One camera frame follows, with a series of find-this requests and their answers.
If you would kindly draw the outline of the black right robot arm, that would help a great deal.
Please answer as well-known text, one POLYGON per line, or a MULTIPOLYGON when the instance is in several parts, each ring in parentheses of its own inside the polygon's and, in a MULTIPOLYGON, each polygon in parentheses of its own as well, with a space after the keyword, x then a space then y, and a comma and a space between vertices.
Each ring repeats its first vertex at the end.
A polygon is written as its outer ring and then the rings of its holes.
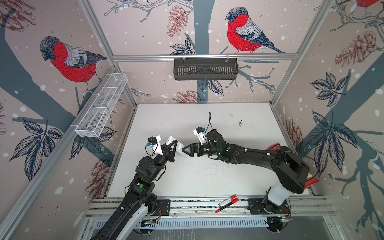
POLYGON ((272 214, 292 194, 301 194, 306 188, 309 166, 297 153, 282 146, 276 150, 257 150, 228 144, 217 130, 211 130, 205 137, 197 134, 199 143, 182 148, 190 157, 217 156, 215 160, 226 164, 247 164, 263 167, 275 172, 279 181, 267 191, 262 201, 262 211, 272 214))

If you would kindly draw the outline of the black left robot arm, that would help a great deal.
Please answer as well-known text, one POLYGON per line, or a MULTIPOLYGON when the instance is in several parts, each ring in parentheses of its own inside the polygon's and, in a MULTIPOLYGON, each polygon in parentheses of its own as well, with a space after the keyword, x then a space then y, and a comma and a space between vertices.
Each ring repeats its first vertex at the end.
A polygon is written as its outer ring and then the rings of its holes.
POLYGON ((177 140, 161 146, 156 144, 155 150, 162 152, 139 161, 133 180, 125 188, 122 202, 92 240, 126 240, 139 221, 156 210, 157 196, 153 194, 155 181, 163 176, 166 163, 175 161, 177 145, 177 140))

